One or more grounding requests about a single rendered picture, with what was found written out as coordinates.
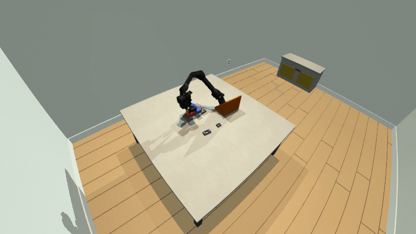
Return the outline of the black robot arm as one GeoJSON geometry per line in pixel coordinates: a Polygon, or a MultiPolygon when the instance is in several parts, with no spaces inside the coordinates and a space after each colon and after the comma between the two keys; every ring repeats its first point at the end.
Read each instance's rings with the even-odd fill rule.
{"type": "Polygon", "coordinates": [[[191,99],[191,93],[193,93],[192,91],[188,91],[188,86],[192,80],[192,78],[197,78],[201,81],[203,81],[203,83],[210,89],[210,91],[212,92],[212,96],[218,100],[219,104],[223,104],[225,103],[225,99],[224,99],[224,93],[222,93],[220,90],[216,89],[213,87],[213,85],[207,80],[207,78],[205,77],[205,74],[202,70],[196,71],[196,72],[192,72],[189,77],[187,78],[186,82],[180,87],[179,91],[180,91],[180,96],[176,97],[177,98],[177,102],[179,103],[180,107],[182,109],[185,109],[188,104],[185,103],[185,101],[190,100],[191,99]]]}

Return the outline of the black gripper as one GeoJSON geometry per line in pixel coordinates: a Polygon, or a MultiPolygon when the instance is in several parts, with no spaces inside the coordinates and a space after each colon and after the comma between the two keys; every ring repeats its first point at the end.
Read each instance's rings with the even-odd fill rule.
{"type": "Polygon", "coordinates": [[[191,101],[192,101],[192,99],[190,99],[190,100],[186,100],[185,101],[185,103],[187,103],[188,104],[188,106],[185,108],[185,110],[188,110],[189,111],[189,114],[191,113],[191,112],[194,112],[195,110],[197,110],[197,108],[195,107],[195,106],[191,106],[191,101]],[[189,108],[189,109],[188,109],[189,108]]]}

